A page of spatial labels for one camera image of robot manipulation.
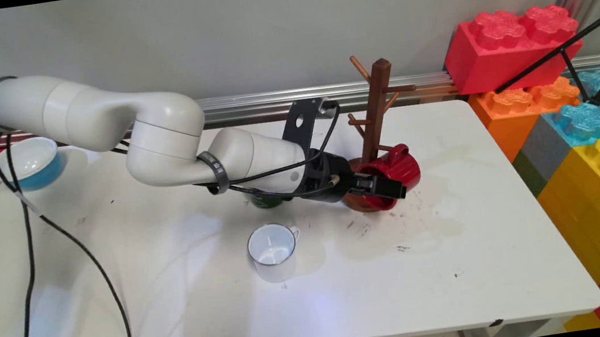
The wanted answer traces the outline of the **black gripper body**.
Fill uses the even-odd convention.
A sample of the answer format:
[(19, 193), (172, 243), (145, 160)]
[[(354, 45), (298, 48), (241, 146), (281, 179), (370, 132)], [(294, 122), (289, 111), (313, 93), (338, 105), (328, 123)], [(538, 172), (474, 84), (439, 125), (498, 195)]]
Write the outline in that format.
[(323, 152), (306, 165), (299, 192), (303, 199), (340, 202), (354, 188), (354, 172), (346, 158)]

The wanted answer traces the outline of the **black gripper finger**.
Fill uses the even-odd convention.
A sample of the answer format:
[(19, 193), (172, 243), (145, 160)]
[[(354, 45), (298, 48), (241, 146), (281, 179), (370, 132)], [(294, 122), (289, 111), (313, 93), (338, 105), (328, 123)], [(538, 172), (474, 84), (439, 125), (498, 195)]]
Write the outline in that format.
[(365, 182), (349, 190), (350, 194), (364, 196), (366, 198), (400, 200), (406, 197), (407, 187), (400, 181), (380, 180)]
[(378, 176), (374, 174), (364, 174), (360, 172), (352, 173), (350, 187), (357, 188), (362, 186), (371, 186), (377, 183)]

